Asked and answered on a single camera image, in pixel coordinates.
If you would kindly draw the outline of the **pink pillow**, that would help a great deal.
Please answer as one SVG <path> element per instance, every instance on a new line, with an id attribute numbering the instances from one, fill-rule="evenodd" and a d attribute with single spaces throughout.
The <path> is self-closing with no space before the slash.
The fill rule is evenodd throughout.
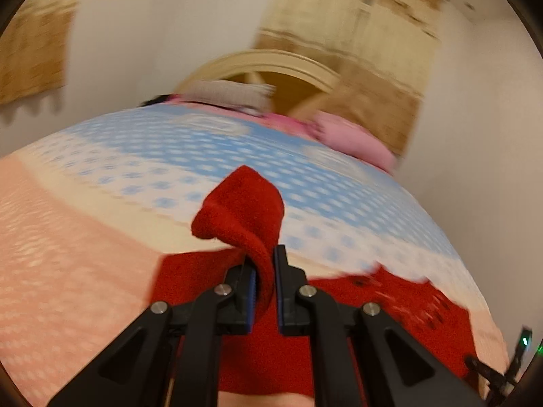
<path id="1" fill-rule="evenodd" d="M 332 150 L 350 155 L 391 173 L 396 157 L 385 144 L 364 127 L 340 116 L 317 111 L 308 122 L 308 132 L 314 139 Z"/>

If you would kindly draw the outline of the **cream wooden headboard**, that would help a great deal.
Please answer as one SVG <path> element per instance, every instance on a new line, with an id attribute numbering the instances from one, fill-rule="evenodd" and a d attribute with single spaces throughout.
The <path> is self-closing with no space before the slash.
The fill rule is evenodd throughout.
<path id="1" fill-rule="evenodd" d="M 206 62 L 174 89 L 182 93 L 195 81 L 229 80 L 245 84 L 270 84 L 273 112 L 303 119 L 318 109 L 340 83 L 340 75 L 305 56 L 280 50 L 251 49 L 229 53 Z"/>

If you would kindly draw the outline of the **beige side curtain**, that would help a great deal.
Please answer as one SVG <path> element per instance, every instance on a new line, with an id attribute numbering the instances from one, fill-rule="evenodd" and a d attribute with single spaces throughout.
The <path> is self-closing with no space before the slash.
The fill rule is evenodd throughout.
<path id="1" fill-rule="evenodd" d="M 26 0 L 1 37 L 1 103 L 63 86 L 78 0 Z"/>

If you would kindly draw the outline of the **polka dot bed quilt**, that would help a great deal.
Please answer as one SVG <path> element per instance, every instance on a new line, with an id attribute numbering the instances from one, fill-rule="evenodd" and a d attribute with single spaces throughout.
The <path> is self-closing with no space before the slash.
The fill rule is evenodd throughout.
<path id="1" fill-rule="evenodd" d="M 390 175 L 241 114 L 163 104 L 84 121 L 1 161 L 1 361 L 30 404 L 45 405 L 141 313 L 163 255 L 220 247 L 190 223 L 239 166 L 281 192 L 280 241 L 308 276 L 383 266 L 428 279 L 468 310 L 479 358 L 506 368 L 473 277 Z"/>

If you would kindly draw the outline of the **pink bed sheet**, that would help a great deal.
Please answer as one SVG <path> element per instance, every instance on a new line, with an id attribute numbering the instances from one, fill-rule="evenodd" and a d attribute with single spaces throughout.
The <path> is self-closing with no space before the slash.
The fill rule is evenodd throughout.
<path id="1" fill-rule="evenodd" d="M 188 109 L 196 109 L 200 112 L 251 121 L 271 130 L 282 131 L 291 136 L 314 141 L 314 138 L 308 132 L 308 126 L 305 122 L 273 112 L 262 113 L 249 108 L 227 109 L 223 106 L 189 102 L 181 96 L 169 96 L 165 103 L 168 105 L 184 106 Z"/>

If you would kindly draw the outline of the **striped grey pillow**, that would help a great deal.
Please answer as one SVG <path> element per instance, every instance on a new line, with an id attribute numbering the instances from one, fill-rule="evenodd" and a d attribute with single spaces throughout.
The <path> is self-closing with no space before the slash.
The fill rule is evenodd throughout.
<path id="1" fill-rule="evenodd" d="M 226 80 L 196 81 L 181 92 L 187 102 L 203 103 L 227 109 L 270 110 L 275 87 L 269 84 L 245 84 Z"/>

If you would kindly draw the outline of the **beige patterned curtain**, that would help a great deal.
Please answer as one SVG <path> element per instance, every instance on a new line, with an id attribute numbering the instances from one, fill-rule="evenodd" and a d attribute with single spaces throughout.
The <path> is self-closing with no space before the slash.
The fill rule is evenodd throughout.
<path id="1" fill-rule="evenodd" d="M 444 0 L 270 0 L 254 46 L 295 53 L 340 77 L 327 110 L 405 152 L 440 44 Z"/>

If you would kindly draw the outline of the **red knitted sweater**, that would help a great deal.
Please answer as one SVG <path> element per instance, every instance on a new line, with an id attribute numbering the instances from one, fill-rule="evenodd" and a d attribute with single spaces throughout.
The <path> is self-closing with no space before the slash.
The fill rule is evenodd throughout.
<path id="1" fill-rule="evenodd" d="M 244 257 L 256 264 L 260 283 L 252 332 L 222 342 L 219 389 L 224 392 L 314 395 L 308 339 L 283 336 L 277 325 L 272 251 L 283 216 L 278 189 L 252 168 L 240 166 L 204 199 L 191 224 L 197 238 L 216 238 L 227 247 L 167 255 L 155 274 L 150 302 L 178 305 L 218 284 Z M 465 364 L 466 356 L 476 352 L 468 311 L 429 280 L 411 282 L 378 267 L 367 275 L 311 283 L 343 304 L 379 304 L 457 377 L 472 389 L 479 386 L 478 376 Z"/>

